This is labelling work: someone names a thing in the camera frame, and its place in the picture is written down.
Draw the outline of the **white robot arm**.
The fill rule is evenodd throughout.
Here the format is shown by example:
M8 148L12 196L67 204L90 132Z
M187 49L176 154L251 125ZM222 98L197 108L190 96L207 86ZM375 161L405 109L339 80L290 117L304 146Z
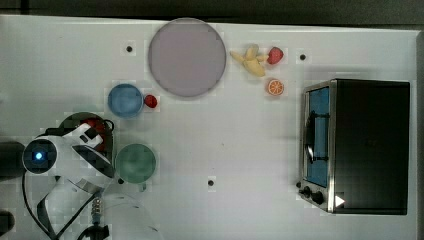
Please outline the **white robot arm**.
M56 179L29 213L50 240L65 240L82 215L77 240L163 240L147 210L115 171L113 128L88 123L48 129L24 149L28 177Z

